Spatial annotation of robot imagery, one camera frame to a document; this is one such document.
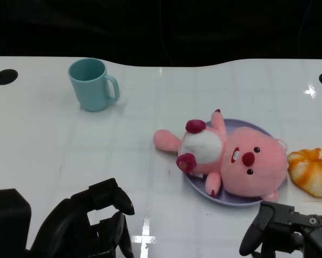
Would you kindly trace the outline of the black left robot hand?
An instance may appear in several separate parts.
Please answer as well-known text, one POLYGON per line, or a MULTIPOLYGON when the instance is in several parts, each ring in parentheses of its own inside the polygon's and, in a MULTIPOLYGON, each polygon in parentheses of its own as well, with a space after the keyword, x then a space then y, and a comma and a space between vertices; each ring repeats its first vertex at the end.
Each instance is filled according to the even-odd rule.
POLYGON ((41 225, 29 257, 133 257, 126 216, 134 215, 129 196, 114 178, 60 202, 41 225), (88 213, 114 206, 110 218, 91 224, 88 213))

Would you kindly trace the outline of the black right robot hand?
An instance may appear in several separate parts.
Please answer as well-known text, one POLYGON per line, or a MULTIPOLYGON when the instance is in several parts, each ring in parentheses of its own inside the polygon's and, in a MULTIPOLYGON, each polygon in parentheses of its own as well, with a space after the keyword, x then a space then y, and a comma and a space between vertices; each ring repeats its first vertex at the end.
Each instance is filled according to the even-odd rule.
POLYGON ((276 252, 322 257, 322 215, 304 215, 293 206, 262 201, 241 242, 242 256, 275 257, 276 252))

